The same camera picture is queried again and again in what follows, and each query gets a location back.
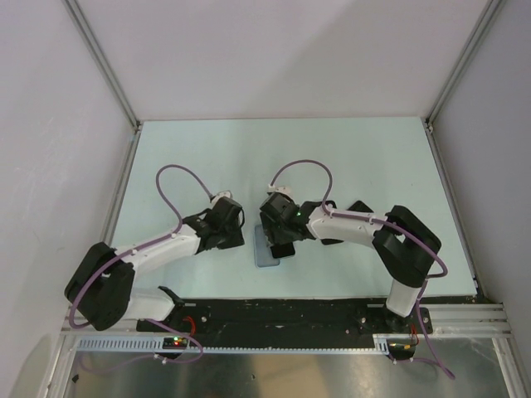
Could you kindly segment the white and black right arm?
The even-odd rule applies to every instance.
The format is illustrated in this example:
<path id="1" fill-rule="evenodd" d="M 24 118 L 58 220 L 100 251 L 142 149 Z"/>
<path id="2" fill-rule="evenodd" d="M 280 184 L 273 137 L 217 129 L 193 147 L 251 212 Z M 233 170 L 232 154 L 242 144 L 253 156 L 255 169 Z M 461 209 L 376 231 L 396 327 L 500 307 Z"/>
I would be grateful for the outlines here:
<path id="1" fill-rule="evenodd" d="M 431 267 L 441 263 L 441 241 L 404 206 L 395 205 L 380 216 L 360 201 L 357 205 L 345 211 L 333 201 L 298 205 L 290 196 L 273 192 L 260 207 L 266 242 L 277 257 L 293 253 L 294 243 L 304 240 L 374 249 L 392 277 L 384 324 L 393 332 L 403 332 L 413 322 L 412 311 L 431 277 Z"/>

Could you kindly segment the black phone case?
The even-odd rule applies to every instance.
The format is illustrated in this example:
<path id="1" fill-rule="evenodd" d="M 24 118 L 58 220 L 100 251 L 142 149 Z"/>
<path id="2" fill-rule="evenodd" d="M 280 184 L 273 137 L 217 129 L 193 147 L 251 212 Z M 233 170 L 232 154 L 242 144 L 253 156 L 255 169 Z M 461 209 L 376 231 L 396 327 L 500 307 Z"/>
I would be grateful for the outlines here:
<path id="1" fill-rule="evenodd" d="M 357 200 L 347 209 L 337 208 L 332 200 L 325 202 L 332 215 L 323 214 L 315 224 L 317 238 L 325 245 L 349 242 L 360 245 L 372 245 L 375 224 L 369 222 L 373 210 L 363 201 Z"/>

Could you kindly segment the light blue phone case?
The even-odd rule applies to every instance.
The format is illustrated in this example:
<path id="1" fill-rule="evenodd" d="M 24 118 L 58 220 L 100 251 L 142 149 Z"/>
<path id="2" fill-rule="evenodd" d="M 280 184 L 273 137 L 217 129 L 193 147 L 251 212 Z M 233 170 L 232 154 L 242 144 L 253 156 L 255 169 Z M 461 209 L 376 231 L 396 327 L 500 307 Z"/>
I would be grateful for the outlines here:
<path id="1" fill-rule="evenodd" d="M 259 269 L 276 267 L 280 264 L 280 261 L 271 254 L 262 225 L 254 227 L 254 256 L 256 267 Z"/>

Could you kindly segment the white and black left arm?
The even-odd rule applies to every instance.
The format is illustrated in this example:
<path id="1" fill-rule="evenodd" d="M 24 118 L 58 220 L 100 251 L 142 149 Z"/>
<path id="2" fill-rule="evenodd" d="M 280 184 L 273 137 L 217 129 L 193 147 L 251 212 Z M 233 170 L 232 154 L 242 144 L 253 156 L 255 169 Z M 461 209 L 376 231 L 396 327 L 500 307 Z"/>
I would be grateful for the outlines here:
<path id="1" fill-rule="evenodd" d="M 104 242 L 92 245 L 65 288 L 70 326 L 104 331 L 127 319 L 178 329 L 184 320 L 183 300 L 168 287 L 138 288 L 135 280 L 205 251 L 244 245 L 244 223 L 242 206 L 220 196 L 204 211 L 180 220 L 176 230 L 152 240 L 124 250 Z"/>

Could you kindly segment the black phone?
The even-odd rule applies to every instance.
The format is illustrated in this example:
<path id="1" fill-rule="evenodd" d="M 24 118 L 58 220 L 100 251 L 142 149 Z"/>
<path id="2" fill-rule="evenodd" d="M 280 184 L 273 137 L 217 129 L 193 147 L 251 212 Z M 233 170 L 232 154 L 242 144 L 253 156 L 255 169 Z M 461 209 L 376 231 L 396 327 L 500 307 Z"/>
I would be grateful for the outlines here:
<path id="1" fill-rule="evenodd" d="M 295 247 L 293 244 L 273 245 L 270 247 L 271 256 L 274 259 L 284 259 L 295 256 Z"/>

